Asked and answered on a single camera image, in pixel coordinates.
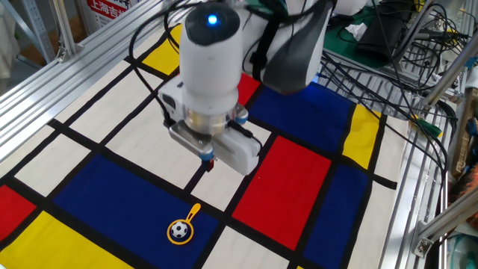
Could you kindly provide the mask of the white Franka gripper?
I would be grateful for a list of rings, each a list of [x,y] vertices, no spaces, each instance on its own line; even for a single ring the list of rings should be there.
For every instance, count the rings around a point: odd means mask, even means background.
[[[249,112],[237,104],[232,110],[234,117],[226,116],[219,132],[197,132],[189,126],[196,117],[184,104],[183,88],[183,82],[177,77],[159,90],[159,99],[172,120],[167,125],[170,137],[197,155],[206,172],[212,171],[219,159],[238,173],[249,175],[257,167],[261,151],[261,141],[243,127]]]

